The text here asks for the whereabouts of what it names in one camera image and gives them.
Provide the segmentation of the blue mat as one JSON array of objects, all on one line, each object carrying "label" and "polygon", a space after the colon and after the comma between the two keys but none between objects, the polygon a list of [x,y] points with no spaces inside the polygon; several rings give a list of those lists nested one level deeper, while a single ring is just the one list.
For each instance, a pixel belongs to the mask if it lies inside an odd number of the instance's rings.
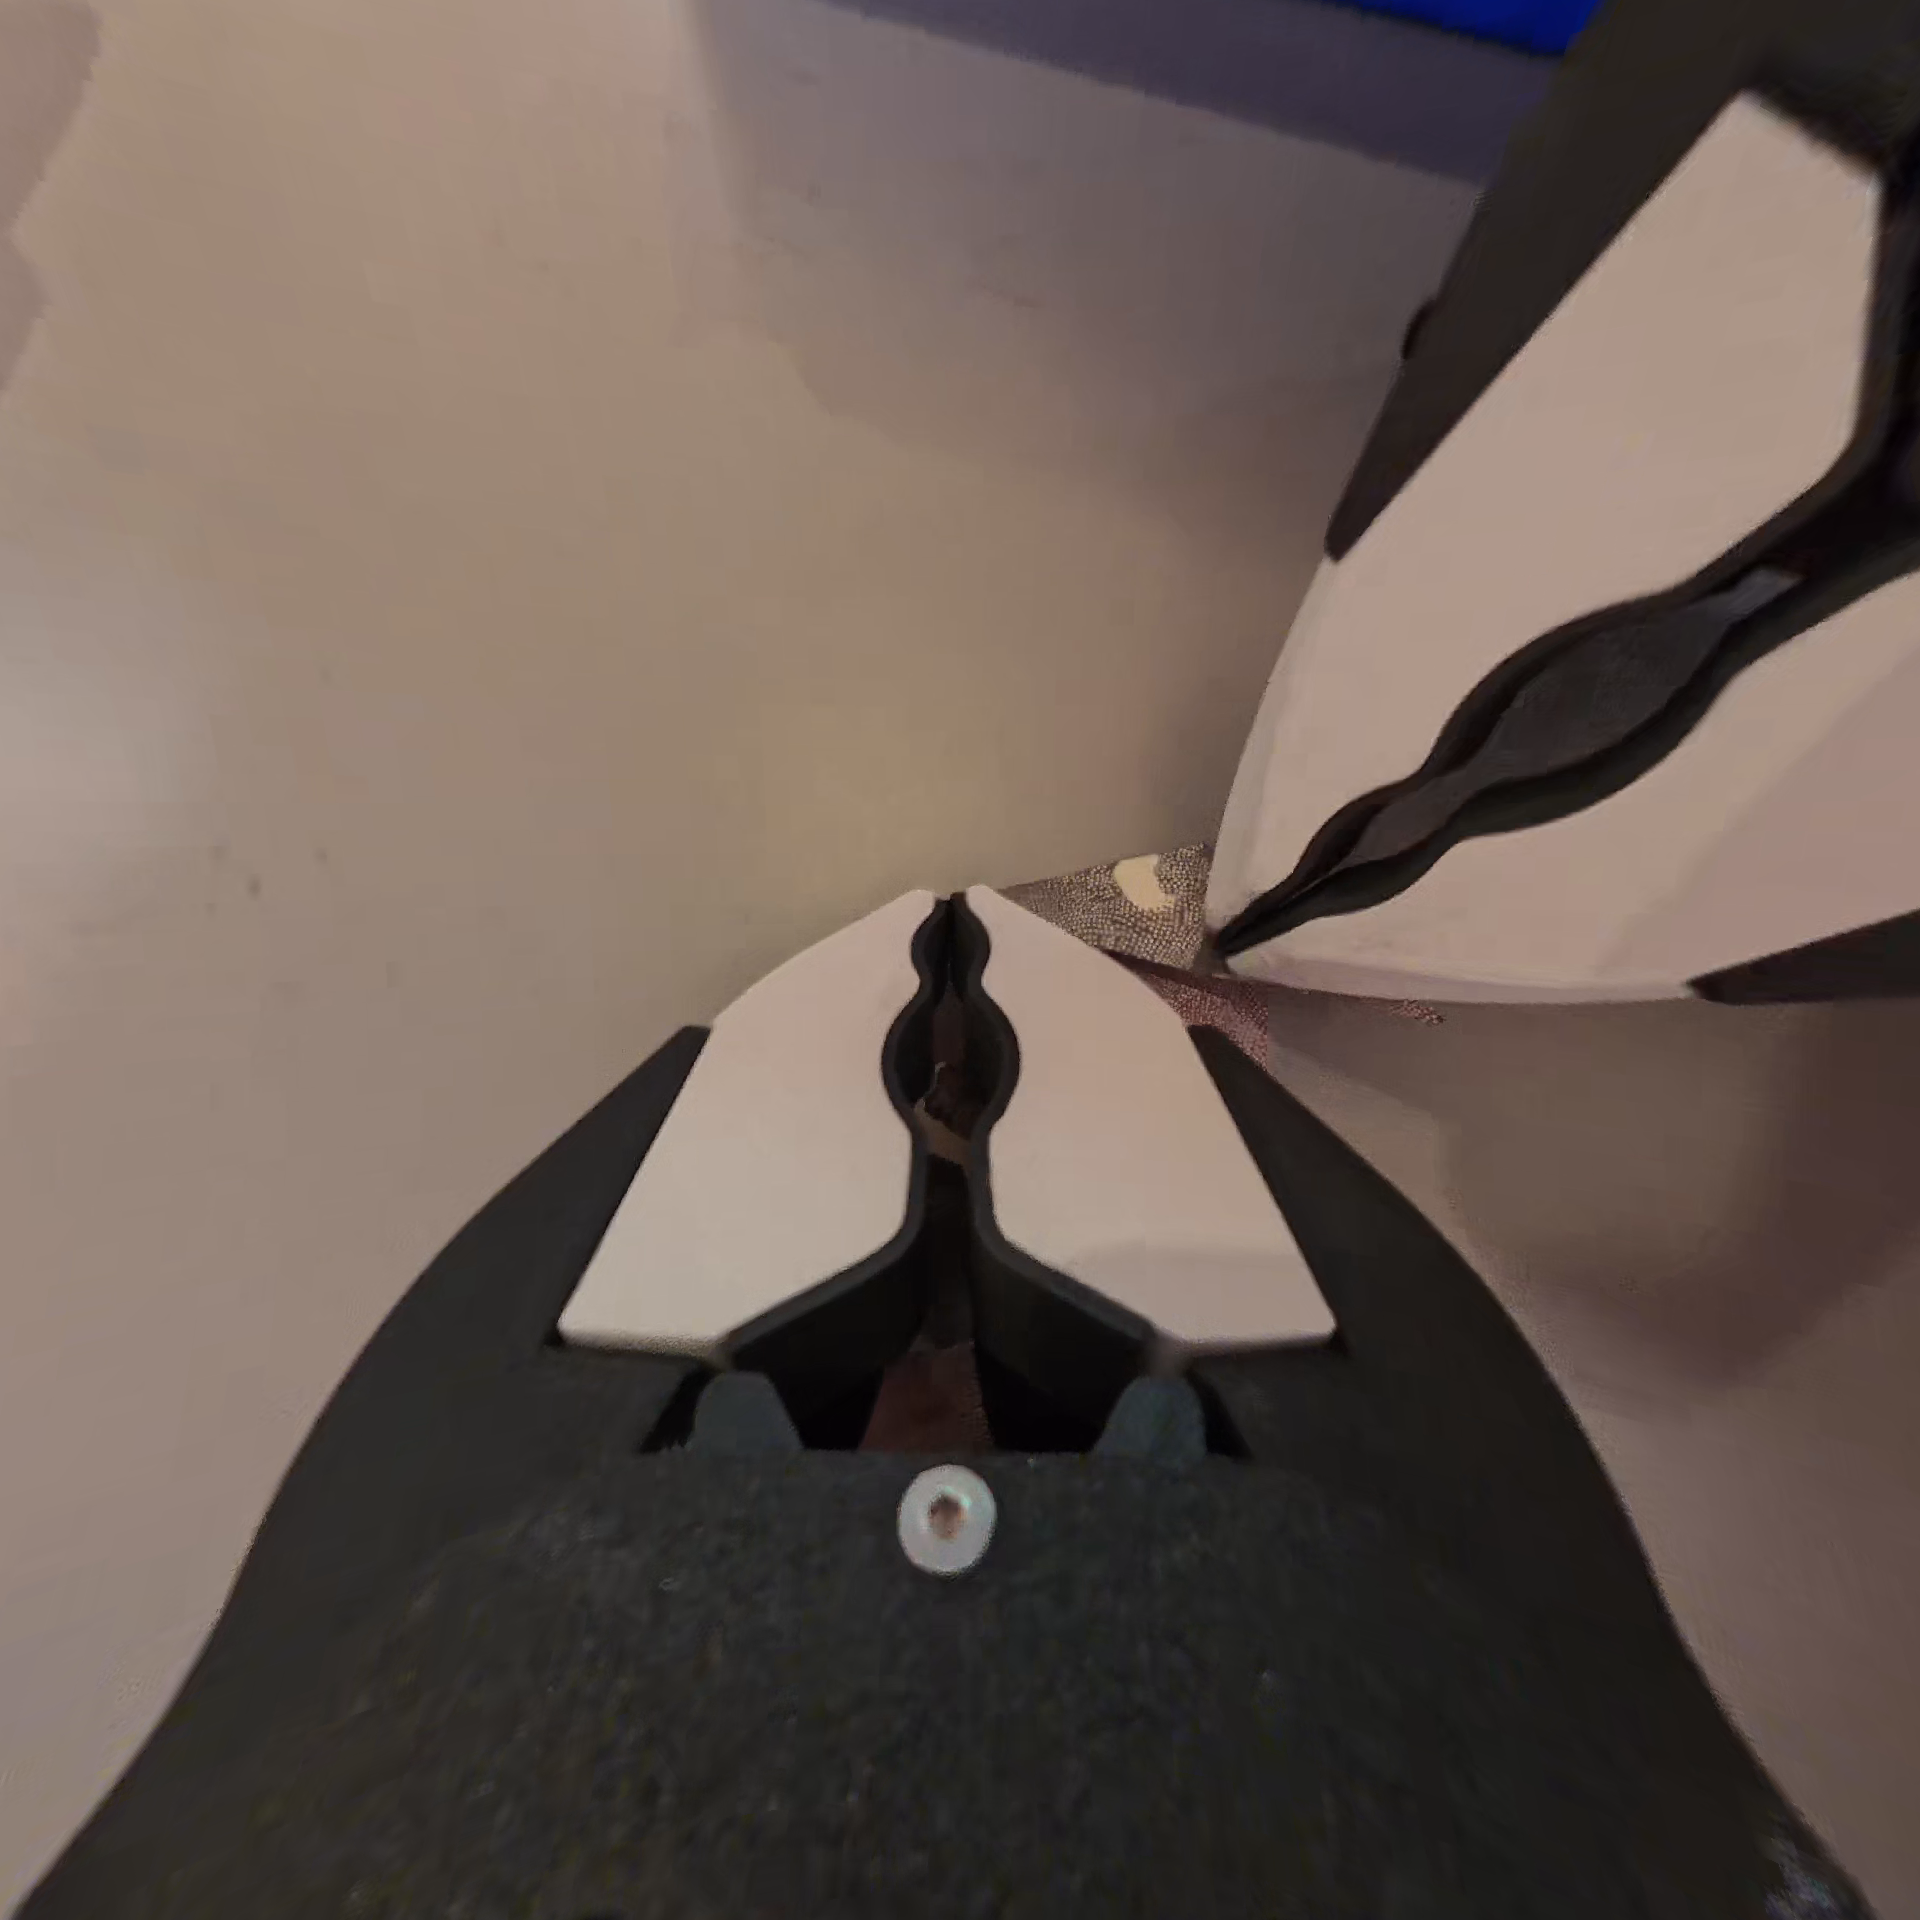
[{"label": "blue mat", "polygon": [[1601,3],[1337,3],[1340,10],[1482,41],[1524,58],[1562,58],[1601,11]]}]

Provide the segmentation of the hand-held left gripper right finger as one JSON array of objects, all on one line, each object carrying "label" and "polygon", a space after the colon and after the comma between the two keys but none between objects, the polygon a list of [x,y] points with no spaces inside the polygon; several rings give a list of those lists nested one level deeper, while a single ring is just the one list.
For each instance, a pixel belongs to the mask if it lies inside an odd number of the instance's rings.
[{"label": "hand-held left gripper right finger", "polygon": [[1141,1378],[1337,1319],[1179,1013],[1012,899],[961,896],[975,1343],[991,1402],[1093,1438]]}]

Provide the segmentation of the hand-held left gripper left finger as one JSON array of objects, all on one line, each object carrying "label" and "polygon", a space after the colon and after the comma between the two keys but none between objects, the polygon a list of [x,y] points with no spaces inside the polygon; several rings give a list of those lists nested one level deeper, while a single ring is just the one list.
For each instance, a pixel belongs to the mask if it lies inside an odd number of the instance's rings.
[{"label": "hand-held left gripper left finger", "polygon": [[952,905],[907,891],[703,1031],[555,1325],[570,1351],[761,1377],[855,1453],[928,1313],[933,1075]]}]

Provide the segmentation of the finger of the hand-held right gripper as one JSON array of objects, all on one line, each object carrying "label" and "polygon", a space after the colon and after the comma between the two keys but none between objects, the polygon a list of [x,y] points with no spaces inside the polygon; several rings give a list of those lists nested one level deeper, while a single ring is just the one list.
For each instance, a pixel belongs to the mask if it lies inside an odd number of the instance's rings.
[{"label": "finger of the hand-held right gripper", "polygon": [[1915,151],[1885,182],[1729,104],[1349,555],[1539,571],[1576,613],[1452,693],[1411,773],[1309,805],[1263,933],[1618,791],[1915,571]]},{"label": "finger of the hand-held right gripper", "polygon": [[1577,611],[1539,571],[1325,565],[1288,637],[1216,842],[1236,977],[1434,1001],[1663,1001],[1915,910],[1915,571],[1741,667],[1647,773],[1573,815],[1463,838],[1378,903],[1263,933],[1313,803],[1411,773],[1482,670]]}]

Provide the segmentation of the crane patterned origami paper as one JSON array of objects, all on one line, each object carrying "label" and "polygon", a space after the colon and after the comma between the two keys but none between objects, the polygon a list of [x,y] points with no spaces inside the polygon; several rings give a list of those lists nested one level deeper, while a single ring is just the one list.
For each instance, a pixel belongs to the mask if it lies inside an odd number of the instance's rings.
[{"label": "crane patterned origami paper", "polygon": [[1130,969],[1187,1027],[1210,1027],[1272,1069],[1279,1011],[1307,994],[1236,977],[1216,957],[1208,919],[1212,866],[1213,846],[1201,842],[1020,881],[999,891]]}]

